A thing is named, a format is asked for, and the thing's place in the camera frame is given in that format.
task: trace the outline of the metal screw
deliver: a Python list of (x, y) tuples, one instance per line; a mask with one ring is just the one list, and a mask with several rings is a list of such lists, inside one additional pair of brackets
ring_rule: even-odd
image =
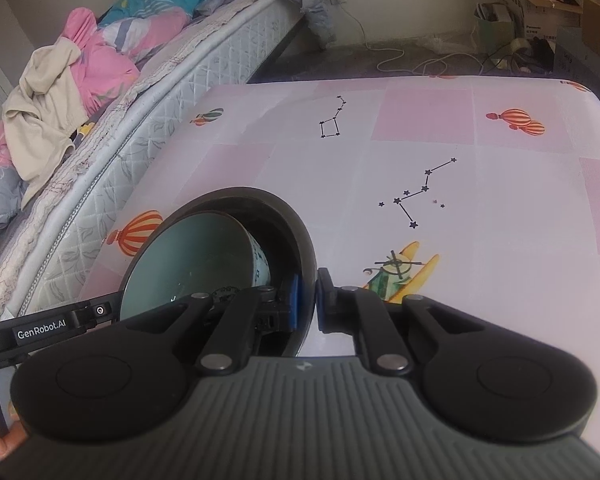
[(232, 363), (232, 359), (224, 354), (208, 354), (200, 359), (200, 364), (208, 370), (226, 370)]
[(407, 366), (409, 366), (409, 361), (407, 358), (398, 354), (381, 355), (376, 363), (378, 363), (379, 367), (384, 368), (385, 370), (392, 370), (395, 372), (404, 370)]

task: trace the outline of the bed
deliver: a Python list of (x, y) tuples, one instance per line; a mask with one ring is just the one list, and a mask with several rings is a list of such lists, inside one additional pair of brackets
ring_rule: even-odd
[(247, 82), (301, 27), (288, 0), (235, 0), (212, 18), (144, 66), (10, 229), (0, 251), (0, 320), (75, 300), (103, 236), (190, 107), (214, 85)]

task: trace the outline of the mattress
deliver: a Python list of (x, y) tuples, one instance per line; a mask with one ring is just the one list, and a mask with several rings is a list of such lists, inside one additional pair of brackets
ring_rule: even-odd
[(72, 156), (82, 160), (67, 161), (36, 200), (0, 256), (0, 319), (75, 300), (118, 212), (190, 107), (214, 85), (245, 83), (301, 19), (288, 0), (226, 7), (225, 22), (194, 47), (183, 31), (145, 65), (140, 79), (160, 77), (113, 103)]
[[(215, 120), (196, 120), (217, 108)], [(263, 189), (298, 213), (336, 286), (396, 303), (423, 294), (579, 357), (598, 382), (584, 437), (600, 452), (592, 92), (491, 77), (217, 86), (189, 119), (118, 215), (82, 299), (118, 290), (150, 234), (148, 212), (167, 219), (216, 189)], [(349, 336), (322, 334), (314, 316), (299, 355), (353, 352)]]

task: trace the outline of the constellation print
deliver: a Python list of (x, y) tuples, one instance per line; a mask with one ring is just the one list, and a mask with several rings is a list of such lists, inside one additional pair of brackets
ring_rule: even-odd
[[(325, 137), (335, 137), (335, 136), (340, 135), (340, 129), (338, 128), (338, 114), (342, 111), (342, 109), (344, 108), (344, 105), (347, 104), (347, 102), (342, 98), (341, 95), (338, 96), (338, 99), (340, 99), (340, 107), (336, 110), (336, 114), (331, 119), (328, 119), (326, 121), (320, 121), (320, 138), (321, 139), (324, 139)], [(324, 134), (324, 125), (326, 123), (330, 123), (331, 121), (333, 121), (333, 124), (336, 127), (336, 132), (334, 134), (325, 135)]]
[[(405, 200), (408, 200), (410, 198), (413, 198), (414, 196), (418, 196), (422, 193), (426, 193), (429, 189), (431, 189), (429, 187), (429, 177), (431, 177), (431, 175), (433, 174), (434, 171), (439, 170), (440, 168), (444, 168), (447, 164), (451, 164), (452, 162), (456, 162), (457, 159), (456, 158), (452, 158), (450, 161), (445, 162), (444, 164), (440, 164), (439, 166), (433, 168), (432, 170), (427, 170), (424, 172), (426, 179), (424, 181), (424, 186), (420, 187), (420, 191), (416, 192), (416, 193), (412, 193), (410, 191), (405, 191), (403, 193), (404, 196), (402, 197), (398, 197), (398, 198), (394, 198), (394, 204), (397, 204), (400, 206), (400, 209), (402, 209), (402, 211), (405, 213), (405, 215), (407, 215), (407, 217), (410, 220), (410, 224), (409, 227), (411, 227), (412, 229), (415, 229), (416, 227), (418, 227), (418, 223), (413, 219), (413, 217), (411, 217), (411, 215), (409, 214), (409, 212), (407, 211), (407, 209), (405, 208), (405, 206), (402, 204), (402, 202), (404, 202)], [(378, 204), (380, 207), (384, 207), (384, 202), (380, 202)]]

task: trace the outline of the orange striped balloon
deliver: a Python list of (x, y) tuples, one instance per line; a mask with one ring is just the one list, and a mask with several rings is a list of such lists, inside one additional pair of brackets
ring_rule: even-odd
[(540, 136), (546, 131), (544, 124), (538, 121), (531, 121), (527, 126), (520, 128), (523, 132), (533, 136)]
[(575, 81), (560, 81), (563, 85), (571, 85), (574, 88), (577, 88), (581, 92), (591, 92), (586, 86), (581, 85), (580, 83), (576, 83)]
[(487, 118), (493, 120), (503, 119), (509, 123), (509, 128), (512, 130), (523, 128), (531, 122), (531, 116), (519, 108), (510, 108), (504, 110), (501, 114), (487, 114)]
[(136, 256), (140, 247), (162, 223), (162, 216), (155, 209), (136, 216), (123, 229), (114, 229), (107, 237), (107, 245), (118, 242), (120, 250), (127, 256)]

